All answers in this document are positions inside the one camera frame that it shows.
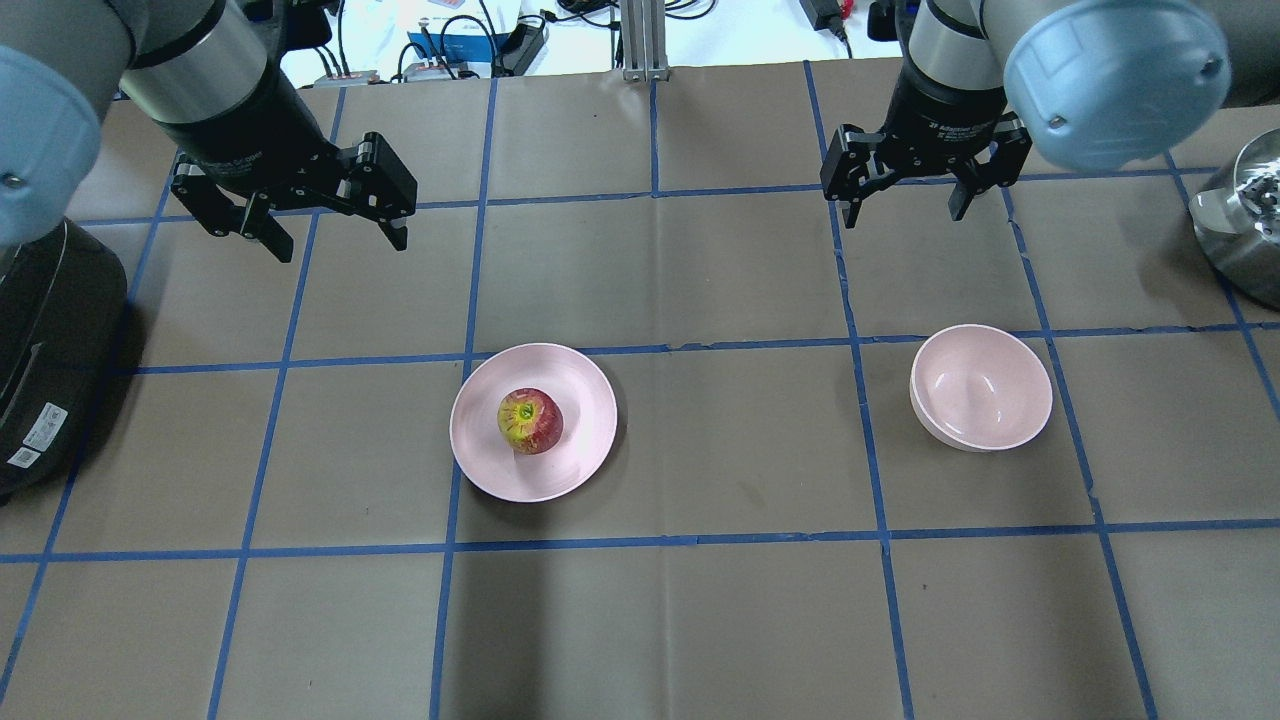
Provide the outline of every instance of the apple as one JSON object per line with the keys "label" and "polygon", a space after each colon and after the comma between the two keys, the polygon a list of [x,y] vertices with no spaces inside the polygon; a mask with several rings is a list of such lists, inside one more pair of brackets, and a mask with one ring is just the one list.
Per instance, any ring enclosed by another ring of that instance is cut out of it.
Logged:
{"label": "apple", "polygon": [[516,452],[538,455],[559,442],[564,418],[545,392],[522,387],[507,393],[498,405],[498,429]]}

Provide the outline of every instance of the plate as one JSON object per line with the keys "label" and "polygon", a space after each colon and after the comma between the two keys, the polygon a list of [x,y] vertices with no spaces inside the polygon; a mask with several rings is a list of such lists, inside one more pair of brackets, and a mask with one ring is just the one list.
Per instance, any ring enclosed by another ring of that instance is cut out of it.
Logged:
{"label": "plate", "polygon": [[[561,409],[564,430],[547,452],[520,455],[498,429],[508,392],[538,388]],[[618,429],[613,386],[586,355],[535,342],[494,355],[462,383],[449,415],[449,443],[477,488],[512,502],[543,502],[581,486],[604,464]]]}

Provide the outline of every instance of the silver metal container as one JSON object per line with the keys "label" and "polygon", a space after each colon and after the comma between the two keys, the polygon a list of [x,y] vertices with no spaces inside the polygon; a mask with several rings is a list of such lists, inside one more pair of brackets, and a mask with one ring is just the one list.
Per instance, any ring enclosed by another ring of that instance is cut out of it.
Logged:
{"label": "silver metal container", "polygon": [[1213,266],[1249,297],[1280,309],[1280,129],[1245,145],[1189,210]]}

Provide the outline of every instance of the white label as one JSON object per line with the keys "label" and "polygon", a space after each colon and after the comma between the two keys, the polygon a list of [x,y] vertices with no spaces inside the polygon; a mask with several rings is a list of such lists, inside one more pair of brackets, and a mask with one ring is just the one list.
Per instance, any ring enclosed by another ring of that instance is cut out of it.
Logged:
{"label": "white label", "polygon": [[36,452],[35,450],[32,450],[29,447],[20,447],[20,448],[18,448],[18,452],[14,452],[13,457],[9,459],[9,464],[10,465],[17,465],[19,468],[26,469],[26,468],[31,468],[31,465],[36,460],[40,460],[40,454],[38,452]]}
{"label": "white label", "polygon": [[54,438],[58,437],[58,430],[63,429],[63,423],[65,421],[67,411],[52,402],[46,402],[45,409],[40,411],[40,418],[36,419],[36,424],[27,433],[27,439],[22,441],[23,445],[29,445],[41,452],[49,450]]}

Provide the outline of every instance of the metal post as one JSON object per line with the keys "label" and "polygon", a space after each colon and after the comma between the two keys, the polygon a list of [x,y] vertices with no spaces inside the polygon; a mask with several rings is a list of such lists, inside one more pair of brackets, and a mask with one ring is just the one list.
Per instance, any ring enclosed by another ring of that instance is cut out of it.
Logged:
{"label": "metal post", "polygon": [[667,79],[667,13],[663,0],[622,0],[622,78]]}

